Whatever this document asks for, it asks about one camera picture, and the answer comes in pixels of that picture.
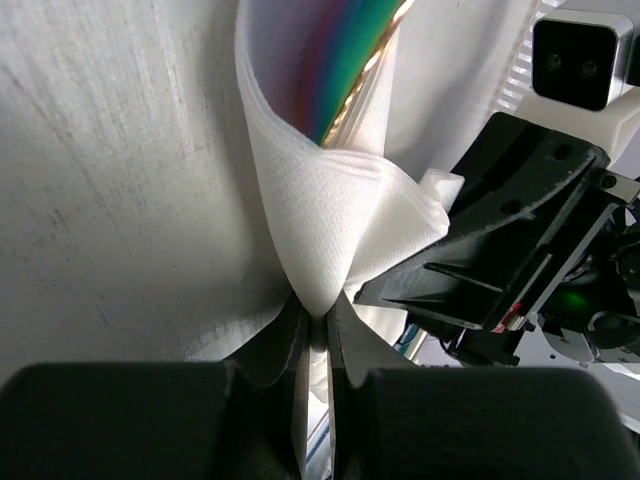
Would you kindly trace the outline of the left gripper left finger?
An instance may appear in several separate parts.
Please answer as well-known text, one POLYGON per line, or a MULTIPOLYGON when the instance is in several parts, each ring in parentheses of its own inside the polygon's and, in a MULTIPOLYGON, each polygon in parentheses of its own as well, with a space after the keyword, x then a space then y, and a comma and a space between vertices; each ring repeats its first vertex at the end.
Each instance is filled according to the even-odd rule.
POLYGON ((217 361, 41 363, 1 390, 5 479, 300 479, 309 316, 217 361))

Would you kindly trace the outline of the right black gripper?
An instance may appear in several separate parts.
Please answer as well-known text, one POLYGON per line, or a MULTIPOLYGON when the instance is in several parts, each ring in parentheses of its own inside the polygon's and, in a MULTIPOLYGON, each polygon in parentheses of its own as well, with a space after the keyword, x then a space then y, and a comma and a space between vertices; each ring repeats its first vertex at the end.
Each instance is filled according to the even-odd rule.
POLYGON ((562 268, 531 287, 609 163, 586 140, 492 115, 453 169, 464 185, 447 235, 366 282, 356 303, 472 329, 440 342, 463 365, 516 365, 536 337, 579 364, 638 364, 638 181, 605 175, 560 244, 562 268))

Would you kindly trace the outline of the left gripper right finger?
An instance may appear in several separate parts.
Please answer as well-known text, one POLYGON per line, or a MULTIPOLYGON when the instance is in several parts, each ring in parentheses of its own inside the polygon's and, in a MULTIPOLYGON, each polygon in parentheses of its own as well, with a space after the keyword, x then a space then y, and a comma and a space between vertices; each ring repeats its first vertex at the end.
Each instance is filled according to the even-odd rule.
POLYGON ((340 296, 327 317, 337 479, 631 479, 606 391, 561 368, 417 366, 340 296))

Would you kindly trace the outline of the white paper napkin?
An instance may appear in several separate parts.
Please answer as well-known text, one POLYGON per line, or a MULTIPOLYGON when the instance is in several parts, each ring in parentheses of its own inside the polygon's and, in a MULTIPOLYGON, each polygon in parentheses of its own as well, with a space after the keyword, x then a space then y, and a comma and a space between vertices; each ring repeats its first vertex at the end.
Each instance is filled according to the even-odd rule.
POLYGON ((296 74, 324 3, 244 1, 235 63, 269 231, 302 306, 322 318, 340 295, 441 239, 463 180, 413 180, 384 155, 398 53, 392 37, 332 149, 289 119, 296 74))

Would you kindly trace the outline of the iridescent gold spoon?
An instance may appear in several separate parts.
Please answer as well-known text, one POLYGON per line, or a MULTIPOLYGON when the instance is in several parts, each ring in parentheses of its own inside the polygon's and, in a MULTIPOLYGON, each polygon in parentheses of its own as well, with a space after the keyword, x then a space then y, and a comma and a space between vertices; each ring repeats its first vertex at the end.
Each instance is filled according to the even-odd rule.
POLYGON ((329 1, 298 83, 296 127, 321 147, 338 135, 411 1, 329 1))

